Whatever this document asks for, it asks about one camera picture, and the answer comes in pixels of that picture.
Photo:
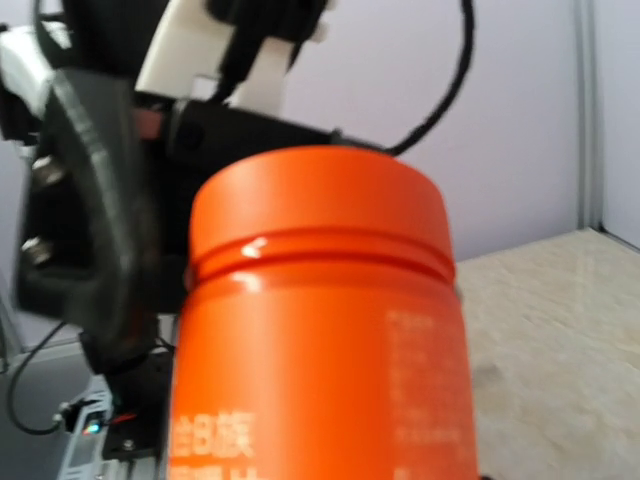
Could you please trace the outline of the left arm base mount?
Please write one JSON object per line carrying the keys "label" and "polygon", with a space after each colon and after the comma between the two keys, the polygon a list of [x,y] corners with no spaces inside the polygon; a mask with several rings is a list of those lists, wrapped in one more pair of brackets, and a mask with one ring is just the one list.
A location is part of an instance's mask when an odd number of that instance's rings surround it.
{"label": "left arm base mount", "polygon": [[173,354],[160,349],[135,366],[106,376],[112,396],[102,456],[128,461],[157,458],[164,449]]}

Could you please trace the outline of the red pill bottle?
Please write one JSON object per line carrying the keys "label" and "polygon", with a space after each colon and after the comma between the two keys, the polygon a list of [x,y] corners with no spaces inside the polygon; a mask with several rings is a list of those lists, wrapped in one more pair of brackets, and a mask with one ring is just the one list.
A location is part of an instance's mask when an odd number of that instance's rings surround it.
{"label": "red pill bottle", "polygon": [[475,479],[443,198],[389,155],[300,147],[197,193],[171,479]]}

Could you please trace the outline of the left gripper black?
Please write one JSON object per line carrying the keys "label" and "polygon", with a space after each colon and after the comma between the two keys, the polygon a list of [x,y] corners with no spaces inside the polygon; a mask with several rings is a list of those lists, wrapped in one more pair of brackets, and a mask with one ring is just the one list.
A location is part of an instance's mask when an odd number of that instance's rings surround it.
{"label": "left gripper black", "polygon": [[55,72],[30,163],[16,279],[19,305],[57,317],[118,351],[134,350],[185,293],[197,191],[255,154],[339,142],[337,130],[180,100],[153,110],[128,83]]}

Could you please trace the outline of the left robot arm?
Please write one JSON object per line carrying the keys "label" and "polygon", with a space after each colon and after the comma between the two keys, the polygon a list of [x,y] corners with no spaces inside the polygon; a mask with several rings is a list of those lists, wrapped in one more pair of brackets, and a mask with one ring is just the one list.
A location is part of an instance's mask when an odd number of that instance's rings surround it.
{"label": "left robot arm", "polygon": [[182,301],[192,202],[246,157],[331,145],[279,118],[325,1],[66,1],[1,30],[1,132],[29,147],[19,305],[136,368]]}

